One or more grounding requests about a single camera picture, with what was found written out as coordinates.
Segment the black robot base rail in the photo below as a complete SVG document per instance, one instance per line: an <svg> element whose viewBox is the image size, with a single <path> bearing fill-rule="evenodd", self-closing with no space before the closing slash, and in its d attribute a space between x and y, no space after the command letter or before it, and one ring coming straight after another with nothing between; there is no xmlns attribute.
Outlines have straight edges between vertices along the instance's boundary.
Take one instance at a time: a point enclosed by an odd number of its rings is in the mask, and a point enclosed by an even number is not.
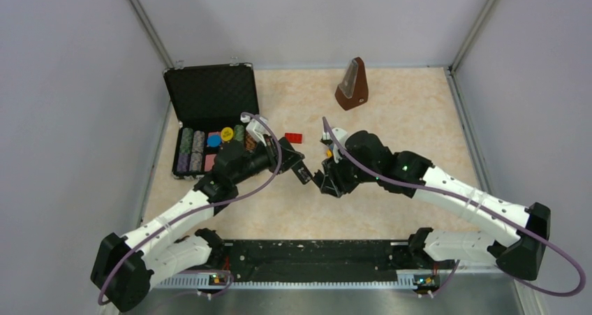
<svg viewBox="0 0 592 315"><path fill-rule="evenodd" d="M204 265L159 288L204 293L232 289L398 289L436 292L454 260L434 261L405 240L226 240Z"/></svg>

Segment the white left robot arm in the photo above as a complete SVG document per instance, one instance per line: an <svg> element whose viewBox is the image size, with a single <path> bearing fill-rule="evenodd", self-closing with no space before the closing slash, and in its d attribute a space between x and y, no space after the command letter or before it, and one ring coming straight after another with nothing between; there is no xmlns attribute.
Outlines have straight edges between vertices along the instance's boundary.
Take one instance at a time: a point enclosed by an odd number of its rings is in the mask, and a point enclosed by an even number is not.
<svg viewBox="0 0 592 315"><path fill-rule="evenodd" d="M264 170L291 170L301 183L308 183L312 175L303 160L286 138L274 141L266 135L252 152L236 140L223 144L213 168L171 208L122 236L110 233L102 239L90 276L100 290L100 305L111 302L127 312L178 272L201 265L219 269L223 240L210 229L193 235L188 231L238 201L238 184Z"/></svg>

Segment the black remote control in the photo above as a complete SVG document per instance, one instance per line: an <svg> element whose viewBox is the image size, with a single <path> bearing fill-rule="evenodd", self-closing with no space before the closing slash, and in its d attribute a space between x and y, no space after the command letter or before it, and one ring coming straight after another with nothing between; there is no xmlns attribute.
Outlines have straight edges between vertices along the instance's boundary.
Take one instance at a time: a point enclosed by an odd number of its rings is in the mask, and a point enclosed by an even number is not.
<svg viewBox="0 0 592 315"><path fill-rule="evenodd" d="M303 161L296 162L290 169L303 185L308 184L313 178L313 175Z"/></svg>

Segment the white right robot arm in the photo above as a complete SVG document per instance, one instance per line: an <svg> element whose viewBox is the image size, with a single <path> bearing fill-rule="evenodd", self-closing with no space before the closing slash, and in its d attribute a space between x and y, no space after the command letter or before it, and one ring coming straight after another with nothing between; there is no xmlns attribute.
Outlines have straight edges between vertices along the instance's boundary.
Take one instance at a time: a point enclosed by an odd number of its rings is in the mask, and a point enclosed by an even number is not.
<svg viewBox="0 0 592 315"><path fill-rule="evenodd" d="M526 207L497 198L447 174L415 152L391 152L377 135L340 128L324 131L321 143L331 151L315 175L322 193L341 197L358 185L376 183L384 190L431 203L478 227L451 232L421 228L409 240L409 257L419 268L434 261L469 261L496 265L511 276L538 278L548 240L550 210L540 203Z"/></svg>

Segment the black battery cover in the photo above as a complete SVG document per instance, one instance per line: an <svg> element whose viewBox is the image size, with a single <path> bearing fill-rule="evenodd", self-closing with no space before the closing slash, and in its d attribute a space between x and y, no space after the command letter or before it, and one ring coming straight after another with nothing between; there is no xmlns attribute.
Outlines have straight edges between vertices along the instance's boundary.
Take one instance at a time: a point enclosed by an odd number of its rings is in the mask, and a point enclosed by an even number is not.
<svg viewBox="0 0 592 315"><path fill-rule="evenodd" d="M317 170L312 177L312 181L316 186L321 187L325 181L325 175L321 170Z"/></svg>

